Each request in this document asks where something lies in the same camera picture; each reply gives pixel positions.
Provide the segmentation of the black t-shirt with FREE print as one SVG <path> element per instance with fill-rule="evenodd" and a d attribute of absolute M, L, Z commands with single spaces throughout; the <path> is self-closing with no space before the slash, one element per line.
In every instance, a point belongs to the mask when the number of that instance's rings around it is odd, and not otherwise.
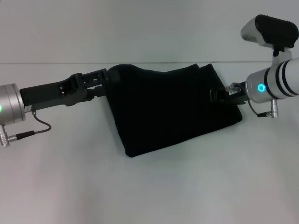
<path fill-rule="evenodd" d="M 236 105 L 210 102 L 223 87 L 211 64 L 158 72 L 134 65 L 108 70 L 105 91 L 129 157 L 136 157 L 232 126 L 242 120 Z"/>

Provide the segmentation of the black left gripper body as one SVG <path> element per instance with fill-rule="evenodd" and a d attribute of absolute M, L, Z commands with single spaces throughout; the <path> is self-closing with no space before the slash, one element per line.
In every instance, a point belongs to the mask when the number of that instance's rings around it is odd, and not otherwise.
<path fill-rule="evenodd" d="M 87 98 L 91 79 L 83 74 L 74 74 L 55 83 L 20 89 L 26 111 L 37 111 L 58 105 L 72 106 Z"/>

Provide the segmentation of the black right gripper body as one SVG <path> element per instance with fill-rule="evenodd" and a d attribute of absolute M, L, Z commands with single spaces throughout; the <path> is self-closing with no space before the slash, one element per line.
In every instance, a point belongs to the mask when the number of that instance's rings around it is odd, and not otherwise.
<path fill-rule="evenodd" d="M 240 83 L 244 86 L 244 91 L 242 93 L 237 93 L 233 95 L 228 95 L 227 93 L 227 99 L 224 101 L 227 104 L 233 104 L 233 105 L 243 105 L 248 101 L 248 96 L 246 92 L 246 82 Z"/>

